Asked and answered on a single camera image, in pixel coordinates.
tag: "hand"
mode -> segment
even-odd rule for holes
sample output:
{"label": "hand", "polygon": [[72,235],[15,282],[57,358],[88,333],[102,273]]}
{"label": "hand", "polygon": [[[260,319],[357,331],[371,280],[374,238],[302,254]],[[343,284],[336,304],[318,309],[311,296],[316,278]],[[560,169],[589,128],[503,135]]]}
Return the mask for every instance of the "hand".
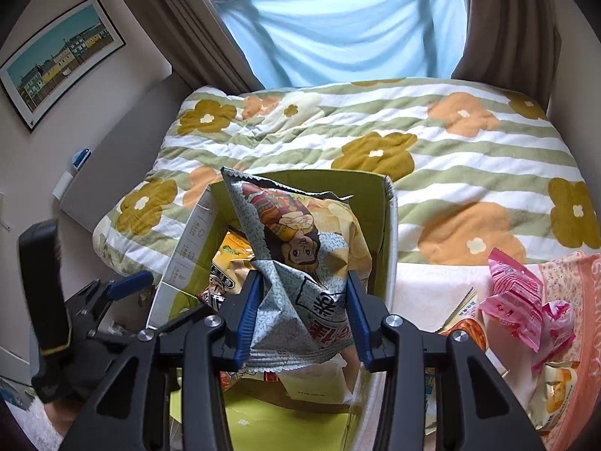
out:
{"label": "hand", "polygon": [[60,399],[50,404],[44,404],[48,420],[63,437],[82,410],[84,402],[75,399]]}

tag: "pink snack bag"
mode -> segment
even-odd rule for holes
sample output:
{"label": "pink snack bag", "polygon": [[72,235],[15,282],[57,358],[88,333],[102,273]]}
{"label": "pink snack bag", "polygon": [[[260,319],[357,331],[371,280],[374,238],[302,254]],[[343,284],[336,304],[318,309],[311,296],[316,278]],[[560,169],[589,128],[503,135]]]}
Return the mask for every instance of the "pink snack bag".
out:
{"label": "pink snack bag", "polygon": [[497,248],[489,255],[489,269],[493,295],[482,301],[480,310],[538,352],[542,330],[542,282]]}
{"label": "pink snack bag", "polygon": [[565,300],[553,300],[543,306],[543,328],[540,349],[534,357],[533,371],[540,370],[553,356],[567,349],[576,339],[576,315],[572,305]]}

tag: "picture frame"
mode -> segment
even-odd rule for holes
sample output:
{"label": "picture frame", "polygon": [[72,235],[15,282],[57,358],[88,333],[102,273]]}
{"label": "picture frame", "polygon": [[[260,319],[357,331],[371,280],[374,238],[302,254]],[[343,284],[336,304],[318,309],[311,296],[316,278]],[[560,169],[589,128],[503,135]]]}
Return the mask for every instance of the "picture frame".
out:
{"label": "picture frame", "polygon": [[52,20],[0,67],[0,82],[30,133],[83,76],[125,45],[100,0]]}

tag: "blue cloth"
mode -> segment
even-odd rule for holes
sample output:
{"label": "blue cloth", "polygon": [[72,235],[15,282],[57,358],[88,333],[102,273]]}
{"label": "blue cloth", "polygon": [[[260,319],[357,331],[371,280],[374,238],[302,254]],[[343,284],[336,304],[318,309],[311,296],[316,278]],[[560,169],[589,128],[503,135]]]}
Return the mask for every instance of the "blue cloth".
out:
{"label": "blue cloth", "polygon": [[266,88],[449,78],[466,0],[227,0],[219,13]]}

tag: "silver bolt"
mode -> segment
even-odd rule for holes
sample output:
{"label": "silver bolt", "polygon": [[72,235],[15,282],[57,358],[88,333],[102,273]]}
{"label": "silver bolt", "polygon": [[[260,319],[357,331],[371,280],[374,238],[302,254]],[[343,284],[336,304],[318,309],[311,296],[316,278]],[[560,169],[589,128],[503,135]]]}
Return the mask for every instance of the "silver bolt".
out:
{"label": "silver bolt", "polygon": [[458,343],[464,343],[468,340],[468,333],[464,330],[453,331],[453,339],[455,339]]}
{"label": "silver bolt", "polygon": [[390,327],[399,327],[403,325],[403,318],[400,315],[390,314],[386,319],[384,319]]}
{"label": "silver bolt", "polygon": [[207,327],[217,327],[218,325],[221,325],[221,322],[222,319],[218,315],[209,315],[207,318],[204,319],[204,324]]}
{"label": "silver bolt", "polygon": [[154,337],[154,331],[152,329],[142,329],[137,333],[137,340],[142,341],[143,343],[151,341]]}

